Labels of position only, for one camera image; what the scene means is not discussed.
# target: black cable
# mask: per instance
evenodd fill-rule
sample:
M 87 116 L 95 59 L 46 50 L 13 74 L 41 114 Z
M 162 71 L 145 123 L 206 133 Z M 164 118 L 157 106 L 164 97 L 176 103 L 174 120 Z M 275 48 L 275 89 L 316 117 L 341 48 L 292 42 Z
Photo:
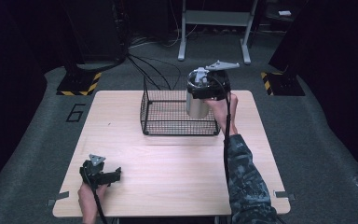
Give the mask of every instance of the black cable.
M 103 66 L 103 67 L 98 67 L 98 68 L 93 68 L 93 69 L 84 69 L 81 68 L 81 70 L 84 70 L 86 72 L 94 72 L 94 73 L 100 73 L 109 69 L 112 69 L 114 67 L 117 67 L 118 65 L 121 65 L 124 62 L 124 59 L 120 59 L 119 61 L 109 64 L 107 66 Z
M 277 219 L 278 219 L 282 224 L 286 224 L 280 217 L 277 216 Z
M 136 64 L 136 62 L 131 57 L 128 57 L 128 59 L 132 63 L 132 65 L 136 69 L 138 69 L 138 71 L 144 76 L 145 80 L 147 80 L 150 84 L 155 86 L 159 91 L 161 90 L 161 88 L 153 81 L 153 79 L 146 73 L 144 69 L 142 69 L 138 64 Z
M 128 56 L 134 57 L 134 58 L 138 59 L 139 61 L 141 61 L 141 62 L 146 63 L 147 65 L 149 65 L 153 70 L 155 70 L 155 71 L 162 77 L 162 79 L 164 79 L 164 82 L 167 83 L 168 90 L 170 90 L 170 91 L 172 90 L 172 89 L 171 89 L 171 86 L 170 86 L 170 83 L 167 81 L 167 79 L 165 78 L 165 76 L 163 76 L 163 75 L 159 72 L 159 70 L 158 70 L 155 66 L 153 66 L 152 64 L 148 63 L 147 61 L 143 60 L 142 58 L 140 58 L 140 57 L 138 57 L 138 56 L 135 56 L 135 55 L 132 55 L 132 54 L 128 54 Z
M 103 224 L 107 224 L 106 217 L 103 214 L 103 208 L 101 207 L 100 198 L 98 197 L 98 194 L 97 194 L 97 189 L 95 189 L 91 185 L 91 182 L 89 180 L 89 176 L 86 173 L 86 167 L 84 166 L 84 164 L 83 164 L 83 173 L 84 173 L 84 176 L 86 177 L 86 180 L 87 180 L 87 183 L 89 184 L 89 187 L 91 188 L 92 194 L 94 195 L 94 199 L 95 199 L 95 202 L 97 203 L 97 208 L 98 208 L 98 213 L 100 214 L 100 218 L 103 221 Z
M 150 41 L 151 40 L 149 37 L 138 34 L 138 36 L 134 36 L 132 38 L 130 46 L 131 46 L 131 48 L 134 48 L 134 47 L 137 47 L 138 45 L 143 45 L 145 43 L 149 43 Z
M 230 111 L 231 94 L 229 95 L 229 100 L 228 100 L 228 96 L 227 96 L 225 88 L 223 87 L 223 84 L 220 83 L 220 81 L 217 80 L 217 78 L 215 78 L 215 77 L 210 77 L 210 78 L 213 79 L 220 86 L 220 88 L 223 91 L 223 94 L 225 95 L 225 100 L 226 100 L 226 103 L 227 103 L 227 118 L 226 118 L 226 132 L 225 132 L 224 149 L 223 149 L 223 162 L 225 164 L 226 181 L 228 183 L 229 172 L 228 172 L 228 154 L 227 154 L 227 150 L 228 150 L 228 143 L 229 143 L 229 127 L 230 127 L 230 124 L 231 124 L 231 111 Z
M 158 59 L 147 58 L 147 57 L 139 57 L 139 56 L 135 56 L 135 55 L 133 55 L 133 54 L 132 54 L 131 56 L 134 56 L 134 57 L 137 57 L 137 58 L 141 58 L 141 59 L 153 60 L 153 61 L 157 61 L 157 62 L 159 62 L 159 63 L 166 63 L 166 62 L 163 62 L 163 61 L 158 60 Z M 176 68 L 176 70 L 178 71 L 178 78 L 176 79 L 175 83 L 173 84 L 173 87 L 170 89 L 170 90 L 175 90 L 176 85 L 178 84 L 179 79 L 180 79 L 180 77 L 182 76 L 182 72 L 180 71 L 180 69 L 178 68 L 178 66 L 174 65 L 173 63 L 166 63 L 166 64 L 173 66 L 173 67 Z

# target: wire basket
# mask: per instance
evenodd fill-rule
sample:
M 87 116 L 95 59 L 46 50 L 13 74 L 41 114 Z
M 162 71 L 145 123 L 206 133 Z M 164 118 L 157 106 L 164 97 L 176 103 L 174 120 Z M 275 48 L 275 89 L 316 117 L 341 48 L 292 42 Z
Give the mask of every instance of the wire basket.
M 204 119 L 186 113 L 186 76 L 144 77 L 141 126 L 146 135 L 218 135 L 212 110 Z

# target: yellow black striped tape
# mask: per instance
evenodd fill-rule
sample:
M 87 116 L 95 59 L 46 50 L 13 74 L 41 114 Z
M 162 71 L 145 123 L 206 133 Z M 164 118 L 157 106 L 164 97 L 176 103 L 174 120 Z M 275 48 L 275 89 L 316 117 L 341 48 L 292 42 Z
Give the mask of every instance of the yellow black striped tape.
M 267 73 L 262 72 L 261 73 L 261 78 L 263 78 L 264 87 L 266 88 L 267 94 L 268 95 L 274 95 L 274 93 L 272 92 L 271 86 L 269 85 L 269 79 L 267 77 Z
M 97 88 L 98 81 L 100 80 L 101 73 L 95 75 L 92 80 L 91 85 L 89 86 L 88 91 L 57 91 L 57 95 L 91 95 L 95 88 Z

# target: hand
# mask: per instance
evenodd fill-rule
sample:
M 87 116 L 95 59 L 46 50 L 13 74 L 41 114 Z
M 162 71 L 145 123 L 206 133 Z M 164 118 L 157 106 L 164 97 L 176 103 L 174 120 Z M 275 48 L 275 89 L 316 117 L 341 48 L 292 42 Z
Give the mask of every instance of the hand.
M 238 97 L 237 95 L 229 92 L 227 94 L 230 101 L 231 122 L 229 127 L 229 134 L 237 134 L 238 130 L 235 127 L 235 114 L 237 112 Z M 216 119 L 223 133 L 226 133 L 227 124 L 227 102 L 226 99 L 215 101 L 214 99 L 205 99 L 204 103 L 207 104 L 213 111 L 214 119 Z
M 107 185 L 101 185 L 97 188 L 97 195 L 100 203 L 103 203 L 103 196 L 106 192 Z M 83 223 L 93 224 L 97 220 L 98 207 L 94 199 L 94 194 L 89 185 L 82 182 L 80 189 L 77 191 L 79 196 L 79 205 L 83 214 Z

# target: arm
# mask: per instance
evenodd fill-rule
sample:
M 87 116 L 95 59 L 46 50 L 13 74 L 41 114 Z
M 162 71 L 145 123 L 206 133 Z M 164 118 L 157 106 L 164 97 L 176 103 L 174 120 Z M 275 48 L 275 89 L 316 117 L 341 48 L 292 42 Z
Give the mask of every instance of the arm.
M 101 203 L 103 202 L 106 188 L 107 185 L 101 185 L 97 188 L 97 195 L 100 198 Z M 82 182 L 77 194 L 79 196 L 80 209 L 83 214 L 83 223 L 94 224 L 97 220 L 98 207 L 90 186 Z
M 231 122 L 229 127 L 228 193 L 232 211 L 232 223 L 276 223 L 276 210 L 271 206 L 269 191 L 262 176 L 253 164 L 253 155 L 235 127 L 238 98 L 229 93 Z M 214 118 L 226 132 L 226 100 L 205 100 L 213 111 Z

